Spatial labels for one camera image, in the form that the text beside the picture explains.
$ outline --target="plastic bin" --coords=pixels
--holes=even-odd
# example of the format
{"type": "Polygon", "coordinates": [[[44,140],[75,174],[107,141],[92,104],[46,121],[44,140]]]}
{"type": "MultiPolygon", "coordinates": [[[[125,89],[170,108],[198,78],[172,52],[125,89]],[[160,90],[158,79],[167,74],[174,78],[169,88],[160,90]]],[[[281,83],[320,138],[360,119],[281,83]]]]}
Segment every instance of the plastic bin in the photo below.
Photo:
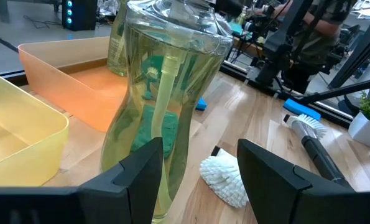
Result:
{"type": "Polygon", "coordinates": [[[52,178],[67,127],[63,114],[0,77],[0,186],[40,186],[52,178]]]}
{"type": "Polygon", "coordinates": [[[109,37],[19,46],[33,91],[99,131],[107,131],[127,78],[107,69],[109,37]]]}

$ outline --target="black handle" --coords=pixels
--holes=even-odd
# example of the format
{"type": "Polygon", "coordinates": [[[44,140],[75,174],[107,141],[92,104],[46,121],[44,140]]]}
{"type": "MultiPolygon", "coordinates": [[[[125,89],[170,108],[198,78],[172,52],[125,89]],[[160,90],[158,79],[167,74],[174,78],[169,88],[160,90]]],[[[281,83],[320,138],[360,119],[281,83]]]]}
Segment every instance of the black handle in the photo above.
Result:
{"type": "Polygon", "coordinates": [[[302,138],[302,145],[322,177],[352,188],[318,139],[305,136],[302,138]]]}

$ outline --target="wooden surface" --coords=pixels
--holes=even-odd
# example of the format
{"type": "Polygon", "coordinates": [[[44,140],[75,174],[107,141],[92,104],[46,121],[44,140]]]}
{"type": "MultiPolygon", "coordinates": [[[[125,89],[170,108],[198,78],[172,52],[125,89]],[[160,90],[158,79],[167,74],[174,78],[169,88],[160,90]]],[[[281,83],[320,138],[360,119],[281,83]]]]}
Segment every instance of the wooden surface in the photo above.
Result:
{"type": "MultiPolygon", "coordinates": [[[[185,177],[164,223],[257,223],[250,204],[243,209],[230,207],[201,179],[200,162],[216,145],[235,155],[237,140],[246,138],[317,173],[300,140],[282,121],[288,113],[282,108],[283,101],[220,73],[204,99],[208,107],[194,112],[185,177]]],[[[79,185],[99,173],[104,133],[57,109],[68,116],[70,134],[60,170],[45,186],[79,185]]],[[[352,141],[346,129],[325,120],[322,123],[328,132],[321,143],[336,165],[355,190],[370,191],[370,147],[352,141]]]]}

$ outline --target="yellow liquid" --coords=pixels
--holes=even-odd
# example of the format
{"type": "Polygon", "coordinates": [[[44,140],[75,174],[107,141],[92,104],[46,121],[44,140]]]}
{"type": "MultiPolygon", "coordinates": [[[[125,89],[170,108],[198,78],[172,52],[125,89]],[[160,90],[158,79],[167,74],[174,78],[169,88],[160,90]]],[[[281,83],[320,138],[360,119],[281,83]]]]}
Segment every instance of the yellow liquid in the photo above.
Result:
{"type": "Polygon", "coordinates": [[[181,184],[187,163],[193,111],[224,56],[174,47],[145,35],[145,29],[150,31],[147,32],[149,35],[163,35],[150,27],[126,24],[129,93],[104,140],[101,165],[103,171],[108,170],[152,139],[152,129],[155,130],[155,127],[151,124],[157,95],[170,93],[166,96],[169,103],[160,131],[164,142],[162,178],[165,179],[160,185],[154,210],[155,223],[164,218],[181,184]],[[172,79],[167,82],[164,75],[174,78],[173,82],[172,79]],[[172,90],[167,91],[170,86],[160,83],[173,83],[172,90]]]}

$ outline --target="clear glass container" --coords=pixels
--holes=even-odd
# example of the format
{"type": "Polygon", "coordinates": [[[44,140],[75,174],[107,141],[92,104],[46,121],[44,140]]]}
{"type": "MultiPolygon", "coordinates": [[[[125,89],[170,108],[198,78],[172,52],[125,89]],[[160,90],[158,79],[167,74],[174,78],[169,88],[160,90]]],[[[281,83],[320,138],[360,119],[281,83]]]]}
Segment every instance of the clear glass container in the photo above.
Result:
{"type": "Polygon", "coordinates": [[[120,75],[126,76],[126,54],[124,41],[124,22],[127,13],[128,0],[117,0],[118,12],[111,27],[109,51],[108,51],[108,70],[120,75]]]}
{"type": "Polygon", "coordinates": [[[154,211],[159,222],[185,172],[193,111],[232,36],[204,0],[130,1],[124,29],[129,88],[104,140],[101,166],[108,170],[162,136],[164,166],[154,211]]]}

